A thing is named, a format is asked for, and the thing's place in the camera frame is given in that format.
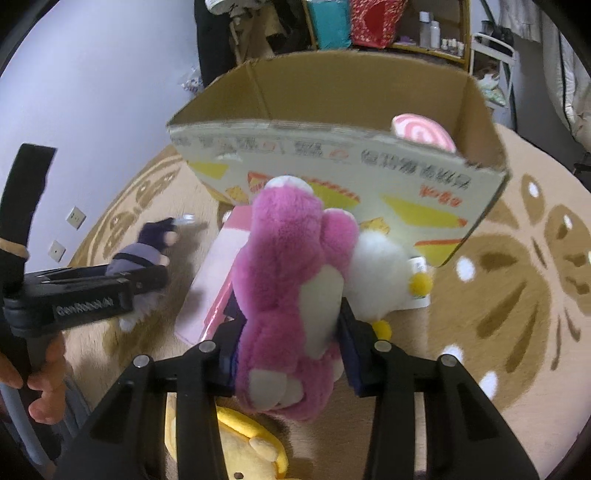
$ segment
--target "bottle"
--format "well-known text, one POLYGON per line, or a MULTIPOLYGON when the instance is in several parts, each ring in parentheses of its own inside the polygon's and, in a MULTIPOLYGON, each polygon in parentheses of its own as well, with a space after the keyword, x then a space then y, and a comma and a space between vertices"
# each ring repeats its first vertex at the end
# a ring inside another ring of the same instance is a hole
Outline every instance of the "bottle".
POLYGON ((418 46, 421 48, 431 47, 431 14, 429 12, 420 12, 419 20, 421 21, 421 32, 419 36, 418 46))
POLYGON ((431 22, 431 48, 437 50, 441 46, 441 29, 439 22, 433 20, 431 22))

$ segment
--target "electrical outlet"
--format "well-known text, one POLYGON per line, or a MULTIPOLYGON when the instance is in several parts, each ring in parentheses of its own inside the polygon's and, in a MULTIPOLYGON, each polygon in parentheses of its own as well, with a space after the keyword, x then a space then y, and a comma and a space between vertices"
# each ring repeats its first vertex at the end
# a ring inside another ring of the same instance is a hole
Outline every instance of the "electrical outlet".
POLYGON ((59 263, 61 262, 61 258, 64 256, 64 253, 66 253, 66 247, 64 247, 57 240, 54 240, 51 244, 51 247, 49 247, 49 252, 47 254, 52 257, 53 260, 59 263))
POLYGON ((66 218, 66 222, 68 222, 76 230, 80 228, 80 225, 84 223, 84 220, 86 220, 86 215, 82 213, 78 207, 74 207, 66 218))

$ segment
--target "purple stuffed animal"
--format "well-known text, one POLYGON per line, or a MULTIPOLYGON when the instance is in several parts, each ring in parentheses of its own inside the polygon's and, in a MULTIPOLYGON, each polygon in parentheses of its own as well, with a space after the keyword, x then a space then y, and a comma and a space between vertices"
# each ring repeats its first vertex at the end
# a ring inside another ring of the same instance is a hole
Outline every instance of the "purple stuffed animal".
POLYGON ((277 177, 252 205, 251 234, 232 270, 248 319, 238 344, 236 396, 249 411, 312 420, 343 373, 336 323, 359 236, 344 210, 277 177))
MULTIPOLYGON (((173 218, 167 218, 156 223, 146 223, 139 231, 138 241, 128 245, 120 252, 121 254, 130 255, 130 257, 112 260, 107 267, 106 275, 145 268, 146 261, 152 265, 168 265, 170 260, 163 255, 163 252, 178 240, 178 234, 174 231, 175 228, 176 221, 173 218)), ((124 332, 133 330, 138 322, 156 309, 161 296, 161 291, 136 295, 134 297, 133 312, 119 319, 121 330, 124 332)))

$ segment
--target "pink stuffed bear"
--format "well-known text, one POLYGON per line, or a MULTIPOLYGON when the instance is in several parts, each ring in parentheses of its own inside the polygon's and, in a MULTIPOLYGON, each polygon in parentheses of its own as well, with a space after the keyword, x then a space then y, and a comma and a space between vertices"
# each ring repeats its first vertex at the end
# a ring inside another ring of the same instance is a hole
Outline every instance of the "pink stuffed bear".
POLYGON ((296 177, 272 179, 255 199, 232 270, 248 319, 236 372, 247 410, 311 420, 326 406, 343 373, 336 323, 358 236, 350 213, 323 210, 296 177))

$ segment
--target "cardboard box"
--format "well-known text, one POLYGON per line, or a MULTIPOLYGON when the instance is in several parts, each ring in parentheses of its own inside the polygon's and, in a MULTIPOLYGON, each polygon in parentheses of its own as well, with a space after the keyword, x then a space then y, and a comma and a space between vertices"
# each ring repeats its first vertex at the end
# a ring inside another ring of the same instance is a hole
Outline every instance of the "cardboard box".
POLYGON ((474 81, 392 54, 327 51, 245 63, 168 123, 173 144, 222 202, 252 201, 266 181, 307 180, 345 208, 445 263, 509 179, 505 151, 474 81), (392 118, 438 122, 458 152, 401 140, 392 118))

